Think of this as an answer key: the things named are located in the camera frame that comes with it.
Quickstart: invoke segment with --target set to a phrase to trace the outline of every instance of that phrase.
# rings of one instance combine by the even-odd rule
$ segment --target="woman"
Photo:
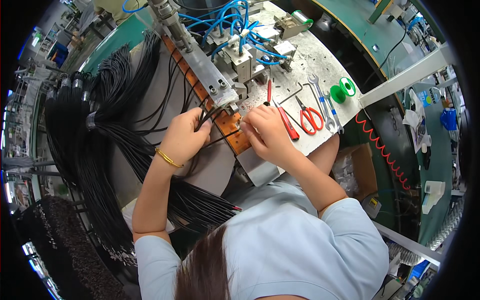
[[[209,141],[211,123],[193,132],[201,111],[181,114],[168,127],[160,150],[174,164]],[[177,167],[156,155],[132,217],[142,298],[371,299],[386,275],[388,248],[360,203],[328,176],[338,136],[307,158],[292,145],[276,108],[253,108],[240,127],[255,152],[301,190],[280,180],[252,189],[243,203],[258,204],[244,206],[181,262],[165,231]]]

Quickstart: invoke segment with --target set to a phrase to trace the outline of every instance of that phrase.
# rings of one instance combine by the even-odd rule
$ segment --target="light blue t-shirt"
[[[258,204],[227,222],[223,240],[232,300],[372,299],[388,270],[388,248],[356,199],[332,204],[322,219],[287,183],[271,183],[247,199]],[[172,246],[144,236],[135,251],[142,299],[173,299],[181,261]]]

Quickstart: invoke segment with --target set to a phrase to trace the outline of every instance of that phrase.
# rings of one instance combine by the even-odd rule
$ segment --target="red coiled hose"
[[[410,186],[407,186],[407,187],[405,186],[405,182],[407,182],[407,178],[405,178],[405,179],[402,180],[403,172],[400,173],[400,175],[398,174],[398,170],[400,169],[400,167],[393,168],[393,164],[395,163],[395,160],[392,161],[392,162],[389,162],[389,161],[388,161],[388,158],[389,158],[389,156],[390,156],[390,153],[384,154],[385,145],[383,145],[383,146],[381,146],[381,147],[378,146],[378,140],[380,139],[380,137],[377,137],[377,138],[373,139],[373,138],[372,138],[373,128],[370,129],[370,130],[365,130],[365,124],[367,123],[367,121],[366,121],[366,120],[359,121],[359,120],[358,120],[358,116],[359,116],[358,114],[355,116],[355,122],[357,122],[358,124],[362,124],[362,123],[363,123],[363,125],[362,125],[363,132],[369,133],[369,138],[370,138],[370,140],[371,140],[372,142],[375,142],[375,147],[377,147],[377,149],[379,149],[379,150],[381,151],[382,156],[385,157],[385,159],[386,159],[386,161],[387,161],[387,164],[390,165],[390,168],[392,168],[392,171],[395,172],[395,176],[398,177],[398,181],[400,181],[400,182],[402,183],[403,189],[404,189],[404,190],[409,190],[409,189],[410,189]]]

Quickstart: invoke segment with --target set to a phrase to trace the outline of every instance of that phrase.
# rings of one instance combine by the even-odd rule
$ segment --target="green solder spool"
[[[330,88],[330,94],[336,103],[341,104],[345,101],[347,96],[354,96],[357,92],[357,89],[355,88],[353,82],[347,77],[340,78],[339,84],[340,85],[334,85]]]
[[[306,15],[304,15],[301,12],[301,10],[296,10],[296,11],[292,12],[292,17],[294,17],[302,25],[303,24],[309,24],[308,28],[306,28],[304,31],[307,31],[313,25],[313,20],[309,19]]]

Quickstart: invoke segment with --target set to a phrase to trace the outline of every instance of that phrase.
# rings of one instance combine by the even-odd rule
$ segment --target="red-handled scissors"
[[[322,118],[322,115],[313,108],[307,108],[297,96],[295,96],[295,98],[297,99],[297,102],[299,103],[301,108],[300,123],[303,128],[303,131],[305,131],[306,134],[314,135],[317,132],[317,130],[321,130],[324,127],[324,119]],[[315,119],[313,118],[312,112],[315,113],[320,118],[320,121],[322,122],[322,125],[320,127],[318,127],[317,123],[315,123]],[[303,117],[305,117],[308,120],[308,123],[310,123],[310,125],[312,126],[313,131],[310,131],[305,127],[305,124],[303,123]]]

